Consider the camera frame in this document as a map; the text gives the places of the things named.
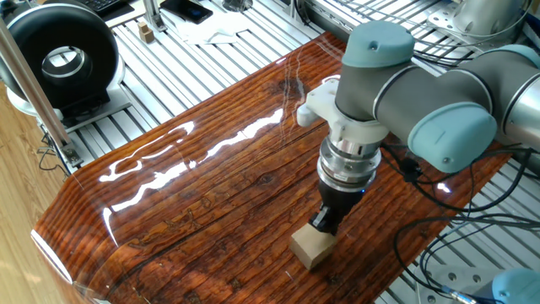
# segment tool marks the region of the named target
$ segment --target glossy wood surface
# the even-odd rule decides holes
[[[327,125],[295,123],[305,94],[339,74],[345,44],[324,34],[233,87],[77,171],[35,227],[67,280],[111,303],[373,301],[401,272],[396,230],[440,211],[387,164],[308,272],[290,236],[320,203]],[[479,189],[506,156],[474,166]],[[432,178],[440,176],[423,164]],[[468,173],[437,193],[455,205]],[[411,262],[444,227],[411,230]]]

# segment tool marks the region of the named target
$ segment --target white paper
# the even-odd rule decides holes
[[[176,23],[176,30],[188,44],[219,44],[237,42],[236,33],[247,30],[249,20],[240,13],[219,13],[201,24]]]

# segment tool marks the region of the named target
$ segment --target small wooden cube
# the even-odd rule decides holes
[[[332,234],[320,232],[312,225],[305,224],[293,234],[289,248],[311,270],[332,253],[336,241]]]
[[[149,25],[146,24],[146,22],[139,22],[138,23],[138,32],[139,33],[144,33],[144,32],[147,32],[149,31]]]
[[[150,43],[155,39],[154,32],[145,22],[138,23],[138,34],[141,37],[141,40],[146,43]]]

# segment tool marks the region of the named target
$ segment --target light blue joint cover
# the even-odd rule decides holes
[[[458,172],[479,157],[494,139],[497,122],[477,103],[458,102],[424,117],[408,136],[417,156],[445,173]]]
[[[354,68],[384,68],[411,60],[414,38],[399,24],[370,21],[348,38],[342,63]]]
[[[498,52],[498,51],[507,51],[507,52],[514,52],[516,54],[520,54],[523,57],[529,59],[534,65],[537,66],[537,68],[540,68],[540,56],[531,49],[529,46],[522,46],[522,45],[508,45],[508,46],[502,46],[500,48],[487,51],[482,55],[489,54],[490,52]]]
[[[499,274],[491,285],[495,300],[504,304],[540,303],[540,273],[530,269],[512,269]]]

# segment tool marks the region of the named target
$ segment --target black phone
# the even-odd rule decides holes
[[[166,0],[160,7],[194,24],[200,24],[213,14],[211,10],[189,0]]]

